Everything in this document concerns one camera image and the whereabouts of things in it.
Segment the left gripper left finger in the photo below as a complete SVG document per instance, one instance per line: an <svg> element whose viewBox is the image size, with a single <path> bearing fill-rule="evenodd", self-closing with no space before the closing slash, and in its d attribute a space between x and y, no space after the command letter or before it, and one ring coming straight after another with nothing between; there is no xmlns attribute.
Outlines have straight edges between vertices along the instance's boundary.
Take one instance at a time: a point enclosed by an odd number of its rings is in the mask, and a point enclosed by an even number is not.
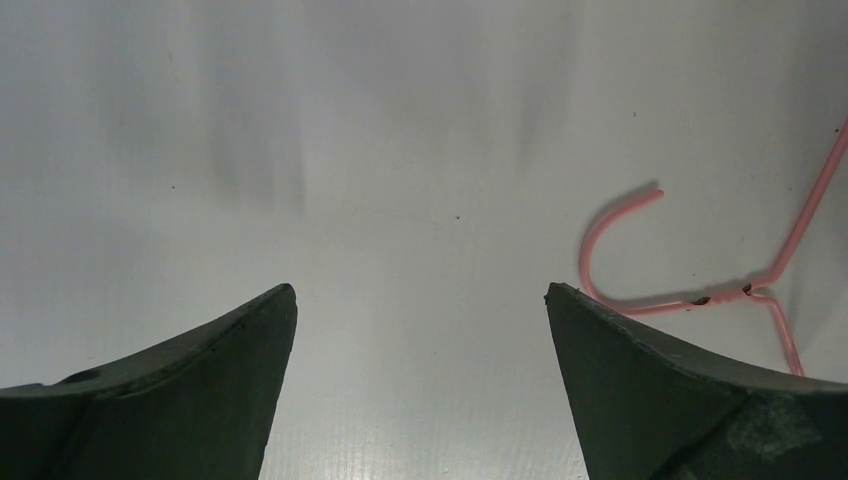
<svg viewBox="0 0 848 480"><path fill-rule="evenodd" d="M5 479L255 479L297 325L278 285L52 384L1 392Z"/></svg>

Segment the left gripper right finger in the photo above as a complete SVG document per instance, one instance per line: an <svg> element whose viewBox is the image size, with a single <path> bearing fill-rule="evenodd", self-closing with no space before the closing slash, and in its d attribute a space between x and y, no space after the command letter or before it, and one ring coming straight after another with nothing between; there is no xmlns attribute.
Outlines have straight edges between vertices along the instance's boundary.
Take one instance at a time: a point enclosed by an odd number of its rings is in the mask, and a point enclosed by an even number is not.
<svg viewBox="0 0 848 480"><path fill-rule="evenodd" d="M545 297L592 479L843 479L847 387L740 362L565 283Z"/></svg>

